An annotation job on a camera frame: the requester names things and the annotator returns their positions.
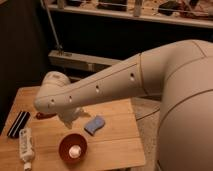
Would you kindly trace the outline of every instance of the tea light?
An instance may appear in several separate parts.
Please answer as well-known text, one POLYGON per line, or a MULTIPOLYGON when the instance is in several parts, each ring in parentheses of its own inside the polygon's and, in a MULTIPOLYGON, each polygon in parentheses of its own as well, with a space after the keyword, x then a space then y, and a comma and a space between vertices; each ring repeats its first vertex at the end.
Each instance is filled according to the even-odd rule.
POLYGON ((81 155, 81 147, 78 145, 73 145, 69 150, 69 155, 72 158, 78 158, 81 155))

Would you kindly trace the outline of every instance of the floor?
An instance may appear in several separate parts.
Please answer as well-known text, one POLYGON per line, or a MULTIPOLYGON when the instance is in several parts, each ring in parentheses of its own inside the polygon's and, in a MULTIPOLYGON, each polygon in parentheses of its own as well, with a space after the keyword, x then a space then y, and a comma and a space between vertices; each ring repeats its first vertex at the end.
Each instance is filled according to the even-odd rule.
POLYGON ((146 157, 145 166, 132 168, 131 171, 154 171, 160 102, 143 98, 132 98, 131 102, 146 157))

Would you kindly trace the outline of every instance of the hole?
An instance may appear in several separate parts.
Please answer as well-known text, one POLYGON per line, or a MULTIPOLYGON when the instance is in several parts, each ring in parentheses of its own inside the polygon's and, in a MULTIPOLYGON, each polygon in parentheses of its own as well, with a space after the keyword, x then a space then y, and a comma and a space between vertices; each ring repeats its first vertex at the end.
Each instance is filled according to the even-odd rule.
POLYGON ((51 99, 51 104, 54 105, 55 104, 55 100, 51 99))
POLYGON ((99 89, 99 86, 98 86, 98 85, 96 86, 96 92, 97 92, 97 93, 100 92, 100 89, 99 89))
POLYGON ((135 75, 133 73, 130 74, 130 80, 135 81, 135 75))
POLYGON ((70 103, 72 102, 72 96, 69 97, 69 102, 70 102, 70 103))

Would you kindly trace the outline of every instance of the tube cap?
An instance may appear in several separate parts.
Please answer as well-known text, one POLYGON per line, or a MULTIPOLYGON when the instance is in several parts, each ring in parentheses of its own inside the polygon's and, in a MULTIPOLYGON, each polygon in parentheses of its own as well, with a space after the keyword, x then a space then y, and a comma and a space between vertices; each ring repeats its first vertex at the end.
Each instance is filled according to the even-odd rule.
POLYGON ((24 163, 24 171, 30 171, 32 168, 32 165, 30 162, 24 163))

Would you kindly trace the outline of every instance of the wall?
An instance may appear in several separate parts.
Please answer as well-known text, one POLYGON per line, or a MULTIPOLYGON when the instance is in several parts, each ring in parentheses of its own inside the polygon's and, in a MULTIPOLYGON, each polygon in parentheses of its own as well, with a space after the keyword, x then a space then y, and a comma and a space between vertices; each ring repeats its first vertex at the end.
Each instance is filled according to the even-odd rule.
POLYGON ((37 15, 38 3, 8 0, 0 5, 0 128, 17 89, 39 85, 48 69, 48 46, 37 15))
POLYGON ((55 12, 65 51, 125 59, 183 39, 213 41, 213 29, 55 12))

